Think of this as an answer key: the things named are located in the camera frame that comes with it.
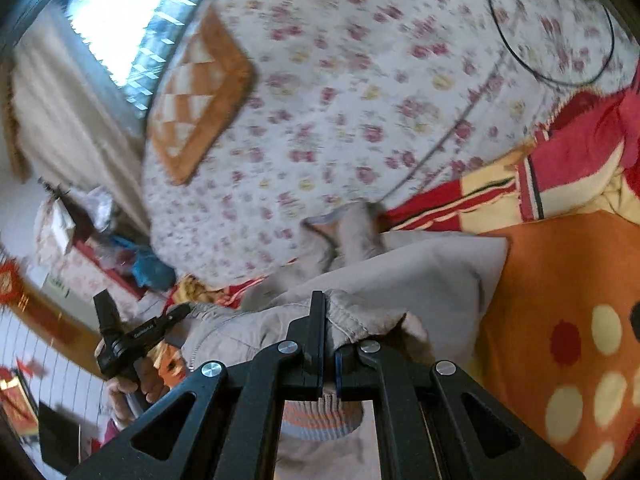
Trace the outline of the person's left hand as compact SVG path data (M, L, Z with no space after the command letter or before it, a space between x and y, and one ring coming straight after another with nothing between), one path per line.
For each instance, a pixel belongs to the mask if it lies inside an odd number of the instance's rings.
M113 410L112 419L118 430L128 427L137 418L129 407L127 396L132 396L141 389L145 400L153 404L169 391L150 358L139 361L138 375L138 384L125 377L114 377L106 383L108 400Z

